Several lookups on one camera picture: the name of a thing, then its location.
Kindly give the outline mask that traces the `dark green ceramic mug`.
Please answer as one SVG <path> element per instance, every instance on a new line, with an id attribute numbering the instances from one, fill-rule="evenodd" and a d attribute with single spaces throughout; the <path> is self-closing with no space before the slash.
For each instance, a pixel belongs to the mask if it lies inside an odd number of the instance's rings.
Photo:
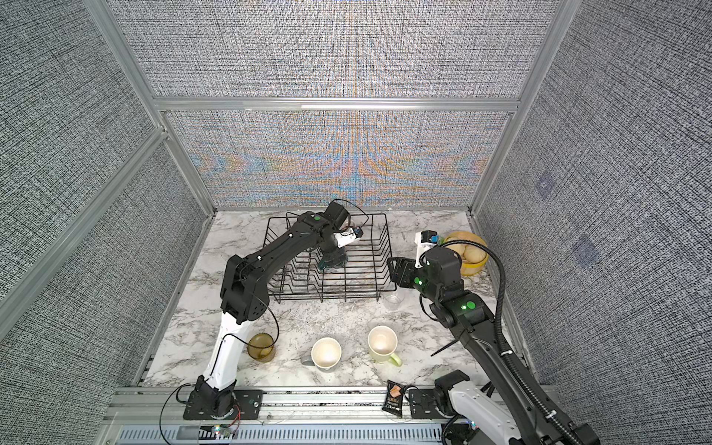
<path id="1" fill-rule="evenodd" d="M 335 257 L 324 256 L 324 257 L 322 257 L 322 259 L 320 259 L 319 263 L 317 264 L 317 269 L 320 272 L 336 270 L 336 269 L 345 267 L 347 263 L 348 263 L 347 255 L 340 255 L 340 256 L 335 256 Z"/>

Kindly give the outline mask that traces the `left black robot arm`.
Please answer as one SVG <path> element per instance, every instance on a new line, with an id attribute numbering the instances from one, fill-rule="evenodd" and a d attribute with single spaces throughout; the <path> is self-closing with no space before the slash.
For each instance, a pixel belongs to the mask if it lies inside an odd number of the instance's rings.
<path id="1" fill-rule="evenodd" d="M 304 251 L 318 248 L 326 257 L 344 250 L 342 226 L 350 213 L 337 202 L 325 211 L 306 211 L 287 232 L 260 250 L 226 263 L 220 292 L 221 325 L 206 371 L 191 392 L 192 407 L 213 418 L 230 415 L 234 407 L 237 362 L 248 346 L 247 333 L 269 308 L 268 284 L 276 272 Z"/>

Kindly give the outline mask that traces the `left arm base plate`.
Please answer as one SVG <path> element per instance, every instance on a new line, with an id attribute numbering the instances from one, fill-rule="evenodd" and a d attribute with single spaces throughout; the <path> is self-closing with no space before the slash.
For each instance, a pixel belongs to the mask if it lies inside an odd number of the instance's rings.
<path id="1" fill-rule="evenodd" d="M 229 404 L 230 410 L 223 416 L 212 415 L 196 395 L 190 394 L 183 413 L 183 419 L 190 421 L 234 420 L 237 418 L 237 411 L 240 411 L 242 420 L 257 420 L 263 405 L 264 392 L 260 389 L 241 389 L 235 390 L 233 394 L 234 400 Z"/>

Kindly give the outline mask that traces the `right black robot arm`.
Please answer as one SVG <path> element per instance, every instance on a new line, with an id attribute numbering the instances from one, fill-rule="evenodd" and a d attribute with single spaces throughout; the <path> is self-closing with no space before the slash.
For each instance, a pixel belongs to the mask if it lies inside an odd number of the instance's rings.
<path id="1" fill-rule="evenodd" d="M 392 257 L 388 267 L 393 283 L 429 300 L 434 317 L 475 358 L 502 398 L 497 404 L 464 373 L 450 372 L 436 381 L 437 404 L 445 415 L 474 423 L 495 444 L 599 443 L 591 426 L 575 423 L 543 390 L 506 340 L 504 291 L 498 291 L 492 311 L 465 289 L 462 260 L 450 244 L 435 246 L 416 260 Z"/>

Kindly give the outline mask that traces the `black wire dish rack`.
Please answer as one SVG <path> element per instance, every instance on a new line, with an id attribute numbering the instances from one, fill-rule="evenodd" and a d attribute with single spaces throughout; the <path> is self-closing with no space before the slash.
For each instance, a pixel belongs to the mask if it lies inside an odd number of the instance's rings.
<path id="1" fill-rule="evenodd" d="M 390 279 L 392 257 L 389 223 L 384 213 L 360 215 L 352 227 L 363 235 L 346 247 L 324 256 L 308 248 L 278 270 L 268 283 L 276 302 L 296 300 L 379 300 L 396 289 Z"/>

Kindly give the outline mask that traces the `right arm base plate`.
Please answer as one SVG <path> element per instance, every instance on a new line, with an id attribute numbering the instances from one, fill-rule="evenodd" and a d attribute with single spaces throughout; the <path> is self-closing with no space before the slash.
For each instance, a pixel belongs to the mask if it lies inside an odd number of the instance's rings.
<path id="1" fill-rule="evenodd" d="M 434 389 L 409 389 L 407 391 L 407 399 L 413 419 L 434 420 L 446 418 L 437 406 Z"/>

